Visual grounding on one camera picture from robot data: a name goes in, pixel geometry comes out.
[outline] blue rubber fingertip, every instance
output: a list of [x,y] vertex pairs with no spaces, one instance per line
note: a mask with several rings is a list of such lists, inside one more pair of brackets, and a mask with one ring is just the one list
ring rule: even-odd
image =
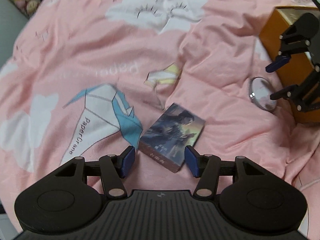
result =
[[134,147],[130,150],[126,157],[123,159],[122,169],[120,171],[120,178],[123,179],[128,176],[129,171],[134,163],[136,158],[136,150]]
[[186,147],[184,149],[184,160],[195,178],[200,177],[200,169],[196,156]]
[[274,62],[266,66],[266,72],[272,73],[278,70],[279,68],[287,64],[290,61],[290,59],[291,57],[287,57],[287,56],[277,56]]

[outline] compact mirror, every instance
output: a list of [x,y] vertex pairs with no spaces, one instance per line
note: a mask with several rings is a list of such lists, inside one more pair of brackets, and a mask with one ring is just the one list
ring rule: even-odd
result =
[[274,93],[271,83],[262,77],[255,77],[249,83],[249,97],[252,103],[262,110],[272,112],[276,109],[277,101],[271,100]]

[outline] metal pin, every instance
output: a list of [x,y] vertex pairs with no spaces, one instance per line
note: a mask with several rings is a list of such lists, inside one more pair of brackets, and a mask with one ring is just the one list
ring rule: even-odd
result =
[[207,188],[198,189],[196,194],[200,197],[209,197],[212,195],[212,191]]
[[124,194],[124,190],[120,189],[120,188],[113,188],[111,190],[109,190],[109,195],[113,196],[113,197],[120,197]]

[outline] pink blanket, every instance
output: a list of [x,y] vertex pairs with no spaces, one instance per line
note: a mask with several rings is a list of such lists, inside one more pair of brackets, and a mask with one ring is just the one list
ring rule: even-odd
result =
[[[295,125],[287,102],[271,114],[250,102],[252,77],[281,84],[256,38],[276,5],[310,0],[44,0],[0,72],[0,198],[18,230],[18,194],[71,158],[137,146],[176,102],[206,120],[196,149],[222,160],[245,155],[299,188],[300,231],[320,238],[320,132]],[[193,192],[137,152],[124,184]],[[101,184],[88,182],[98,191]],[[220,192],[231,183],[222,178]]]

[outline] orange box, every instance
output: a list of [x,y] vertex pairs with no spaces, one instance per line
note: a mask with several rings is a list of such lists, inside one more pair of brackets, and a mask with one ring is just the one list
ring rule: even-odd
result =
[[[274,60],[280,49],[279,36],[292,25],[302,14],[310,12],[317,18],[320,12],[317,7],[306,6],[278,6],[275,7],[266,25],[263,27],[259,38],[266,48],[270,58]],[[300,85],[304,79],[313,71],[310,54],[300,53],[292,55],[290,62],[276,72],[283,87],[297,84]],[[302,113],[299,112],[290,101],[293,117],[297,123],[320,122],[320,110]]]

